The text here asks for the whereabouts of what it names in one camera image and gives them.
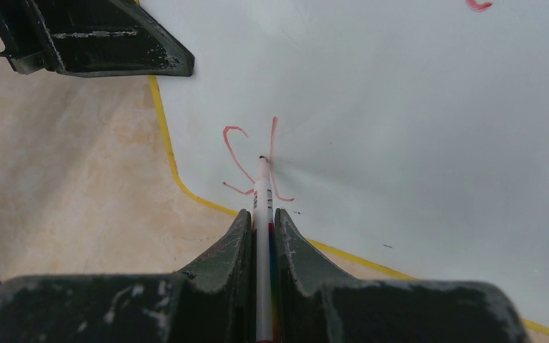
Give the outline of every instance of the white paper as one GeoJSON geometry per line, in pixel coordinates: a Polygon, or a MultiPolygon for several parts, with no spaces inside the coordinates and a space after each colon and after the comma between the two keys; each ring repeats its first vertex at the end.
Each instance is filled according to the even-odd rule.
{"type": "Polygon", "coordinates": [[[158,79],[182,181],[250,208],[238,126],[306,237],[549,326],[549,0],[470,2],[142,0],[196,56],[158,79]]]}

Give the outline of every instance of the beige floor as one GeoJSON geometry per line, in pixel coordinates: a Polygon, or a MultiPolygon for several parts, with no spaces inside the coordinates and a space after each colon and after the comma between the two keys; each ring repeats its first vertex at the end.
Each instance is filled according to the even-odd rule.
{"type": "Polygon", "coordinates": [[[0,279],[170,272],[231,221],[175,184],[146,77],[21,76],[0,58],[0,279]]]}

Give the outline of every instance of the white scuff mark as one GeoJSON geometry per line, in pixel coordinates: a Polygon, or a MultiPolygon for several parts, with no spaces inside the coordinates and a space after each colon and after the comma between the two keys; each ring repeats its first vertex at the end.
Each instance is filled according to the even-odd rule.
{"type": "Polygon", "coordinates": [[[107,323],[107,324],[112,324],[112,322],[114,321],[114,309],[117,307],[117,302],[119,301],[119,298],[132,290],[132,286],[129,286],[129,287],[125,287],[124,289],[122,289],[121,291],[117,292],[115,295],[114,295],[114,298],[112,298],[112,302],[110,304],[110,309],[108,310],[108,312],[106,312],[106,314],[104,315],[104,321],[107,323]]]}
{"type": "Polygon", "coordinates": [[[167,286],[167,283],[165,282],[165,280],[161,280],[161,282],[159,282],[159,290],[158,290],[159,295],[165,295],[166,286],[167,286]]]}
{"type": "Polygon", "coordinates": [[[138,31],[129,30],[129,31],[91,31],[91,32],[73,32],[71,34],[52,34],[51,36],[55,39],[66,39],[66,38],[107,38],[107,37],[129,37],[137,36],[138,31]]]}
{"type": "Polygon", "coordinates": [[[165,312],[156,312],[149,309],[142,309],[142,313],[151,317],[157,322],[157,327],[160,329],[159,334],[163,335],[167,330],[167,315],[165,312]]]}
{"type": "Polygon", "coordinates": [[[228,247],[229,245],[231,244],[235,244],[234,247],[238,247],[239,246],[239,242],[241,241],[242,237],[237,237],[229,242],[227,242],[226,244],[224,244],[224,247],[228,247]]]}
{"type": "Polygon", "coordinates": [[[132,297],[140,295],[140,294],[142,294],[142,292],[144,292],[144,286],[142,286],[141,284],[137,284],[137,285],[134,286],[134,288],[132,290],[132,297]]]}
{"type": "Polygon", "coordinates": [[[35,13],[39,16],[39,23],[47,33],[47,40],[49,41],[49,45],[51,45],[52,49],[56,53],[56,59],[58,59],[58,62],[62,65],[62,68],[66,69],[66,64],[64,64],[64,61],[62,60],[62,56],[60,56],[60,53],[58,52],[58,49],[56,49],[56,46],[54,44],[54,40],[51,39],[51,32],[45,25],[45,18],[43,17],[43,14],[41,14],[41,11],[39,10],[39,7],[37,7],[36,2],[32,1],[32,6],[34,6],[35,13]]]}
{"type": "Polygon", "coordinates": [[[77,332],[83,332],[87,328],[87,322],[82,322],[81,325],[79,325],[79,328],[76,329],[77,332]]]}
{"type": "Polygon", "coordinates": [[[165,297],[165,298],[161,299],[160,302],[157,302],[155,307],[165,307],[165,306],[167,306],[168,303],[169,303],[169,297],[165,297]]]}
{"type": "Polygon", "coordinates": [[[26,283],[25,288],[29,291],[34,291],[35,289],[39,288],[39,283],[36,282],[36,281],[28,282],[28,283],[26,283]]]}

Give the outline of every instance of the yellow line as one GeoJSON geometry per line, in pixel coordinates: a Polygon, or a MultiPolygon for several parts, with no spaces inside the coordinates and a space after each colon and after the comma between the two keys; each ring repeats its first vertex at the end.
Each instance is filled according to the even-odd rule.
{"type": "Polygon", "coordinates": [[[210,202],[209,200],[197,197],[182,183],[182,180],[179,178],[178,175],[178,167],[176,165],[176,159],[174,157],[172,140],[169,138],[169,130],[167,129],[167,120],[165,119],[165,111],[163,110],[163,103],[161,102],[161,92],[159,92],[157,77],[151,75],[148,76],[148,80],[150,83],[150,89],[152,91],[152,98],[154,99],[154,106],[157,109],[157,116],[159,117],[159,126],[161,127],[161,133],[163,133],[163,139],[165,140],[165,151],[167,151],[167,157],[169,157],[169,166],[172,169],[172,175],[174,176],[174,180],[176,180],[178,187],[180,187],[182,192],[189,196],[190,199],[193,199],[200,204],[206,205],[213,209],[217,209],[218,211],[222,211],[235,217],[237,215],[237,212],[235,210],[228,209],[224,206],[215,204],[214,202],[210,202]]]}
{"type": "MultiPolygon", "coordinates": [[[[213,209],[216,209],[218,211],[222,211],[226,214],[230,214],[231,216],[236,216],[237,211],[233,209],[229,209],[227,207],[224,207],[222,205],[218,205],[214,202],[211,202],[209,200],[197,197],[194,195],[186,186],[182,183],[182,180],[179,178],[178,175],[178,168],[176,166],[176,159],[174,156],[174,150],[172,146],[172,140],[169,138],[169,130],[167,128],[167,120],[165,119],[165,111],[163,110],[163,103],[161,102],[161,93],[159,92],[159,85],[157,83],[157,78],[155,76],[148,76],[149,83],[150,83],[150,89],[152,91],[152,98],[154,99],[154,106],[157,110],[157,116],[159,117],[159,125],[161,127],[161,133],[163,134],[163,139],[165,140],[165,150],[167,151],[167,157],[169,158],[169,166],[172,169],[172,175],[174,176],[174,180],[176,180],[176,183],[178,187],[187,195],[190,197],[190,199],[195,200],[199,204],[203,204],[207,207],[211,207],[213,209]]],[[[361,264],[362,266],[375,269],[379,272],[382,272],[386,275],[389,275],[391,277],[395,277],[398,279],[404,279],[404,280],[414,280],[415,278],[403,274],[402,272],[398,272],[394,269],[384,267],[381,264],[377,264],[371,261],[367,261],[366,259],[363,259],[361,257],[355,256],[353,254],[343,252],[342,250],[336,249],[334,247],[330,247],[326,244],[314,241],[312,239],[308,239],[312,245],[317,247],[318,249],[325,250],[326,252],[331,252],[332,254],[336,254],[339,257],[342,257],[344,259],[350,260],[354,263],[361,264]]],[[[549,336],[549,327],[545,327],[544,325],[538,324],[536,322],[532,322],[527,319],[523,319],[523,323],[525,323],[525,326],[527,326],[530,329],[533,329],[538,332],[542,332],[543,334],[546,334],[549,336]]]]}

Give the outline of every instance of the red marker line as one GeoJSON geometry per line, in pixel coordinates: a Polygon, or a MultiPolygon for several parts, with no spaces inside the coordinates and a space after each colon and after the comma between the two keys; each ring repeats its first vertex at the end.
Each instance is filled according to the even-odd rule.
{"type": "Polygon", "coordinates": [[[272,188],[274,189],[274,195],[282,202],[292,202],[295,198],[284,198],[279,195],[279,189],[277,188],[277,179],[275,178],[275,134],[277,133],[277,124],[279,118],[272,117],[272,129],[270,131],[270,179],[272,180],[272,188]]]}
{"type": "Polygon", "coordinates": [[[488,8],[490,8],[493,4],[490,2],[484,2],[482,4],[479,4],[476,0],[466,0],[466,4],[470,9],[472,9],[475,12],[483,12],[486,11],[488,8]]]}
{"type": "Polygon", "coordinates": [[[231,185],[227,184],[226,182],[222,182],[222,184],[225,185],[226,187],[231,188],[233,191],[238,192],[238,193],[243,194],[243,195],[250,195],[254,191],[254,189],[252,188],[249,191],[244,192],[244,191],[242,191],[241,189],[238,189],[235,186],[231,186],[231,185]]]}
{"type": "MultiPolygon", "coordinates": [[[[232,156],[232,160],[235,162],[235,164],[237,164],[237,166],[239,167],[239,169],[241,169],[241,172],[243,172],[243,174],[245,174],[245,176],[252,182],[252,184],[254,183],[254,179],[252,179],[252,177],[249,175],[249,173],[247,173],[247,171],[245,171],[245,168],[243,168],[243,166],[241,165],[241,163],[239,162],[239,160],[237,159],[237,156],[234,154],[234,151],[232,151],[232,147],[230,146],[230,141],[228,140],[228,131],[230,130],[238,130],[238,131],[241,131],[247,138],[249,138],[249,136],[247,135],[247,132],[245,132],[244,129],[241,129],[240,127],[238,126],[226,126],[224,128],[224,131],[222,132],[222,134],[224,135],[224,143],[226,144],[226,147],[228,148],[228,152],[230,152],[230,156],[232,156]]],[[[234,186],[231,186],[229,184],[227,184],[226,182],[222,182],[223,185],[225,185],[226,187],[230,187],[232,188],[233,190],[239,192],[240,194],[245,194],[245,195],[248,195],[248,194],[251,194],[252,193],[252,190],[253,189],[250,189],[249,191],[247,192],[243,192],[241,191],[240,189],[238,189],[237,187],[234,187],[234,186]]]]}

